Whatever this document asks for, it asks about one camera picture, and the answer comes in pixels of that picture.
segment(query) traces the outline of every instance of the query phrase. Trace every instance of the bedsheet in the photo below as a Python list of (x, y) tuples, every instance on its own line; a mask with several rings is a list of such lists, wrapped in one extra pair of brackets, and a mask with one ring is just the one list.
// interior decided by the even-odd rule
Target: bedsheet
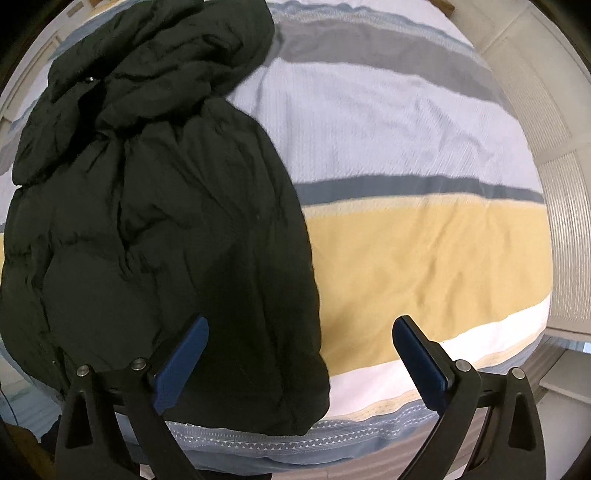
[[(135, 1), (94, 17), (56, 54)], [(355, 458), (429, 421), (392, 347), (399, 315), (411, 315), (452, 358), (505, 372), (533, 351), (551, 293), (532, 155), (511, 104), (459, 30), (426, 0), (269, 8), (269, 56), (228, 100), (265, 128), (298, 192), (332, 390), (327, 416), (304, 437), (169, 423), (195, 465), (238, 474)], [(43, 81), (42, 73), (35, 87)], [(37, 96), (28, 95), (31, 105)], [(4, 218), (27, 108), (0, 151)], [(127, 419), (119, 421), (133, 442)]]

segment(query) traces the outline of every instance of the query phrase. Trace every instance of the bed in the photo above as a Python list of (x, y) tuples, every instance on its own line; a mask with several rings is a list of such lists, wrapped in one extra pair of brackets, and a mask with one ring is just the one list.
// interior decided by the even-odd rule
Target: bed
[[(52, 58), (134, 3), (108, 4)], [(552, 257), (532, 152), (485, 61), (426, 0), (269, 9), (268, 58), (228, 100), (265, 128), (300, 198), (330, 409), (303, 437), (169, 427), (196, 466), (241, 475), (325, 468), (385, 447), (398, 452), (392, 462), (408, 461), (436, 414), (392, 346), (397, 316), (490, 372), (523, 365), (542, 340)], [(49, 68), (0, 151), (0, 224), (17, 188), (20, 132)], [(124, 416), (119, 424), (142, 460)]]

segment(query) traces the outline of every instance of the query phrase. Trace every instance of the black puffer jacket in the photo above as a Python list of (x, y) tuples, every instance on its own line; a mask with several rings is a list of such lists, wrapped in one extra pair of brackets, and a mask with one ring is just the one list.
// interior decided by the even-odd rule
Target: black puffer jacket
[(0, 333), (65, 392), (149, 357), (197, 314), (210, 341), (165, 418), (303, 434), (328, 408), (306, 224), (271, 141), (224, 100), (261, 64), (264, 0), (153, 0), (52, 65), (22, 134)]

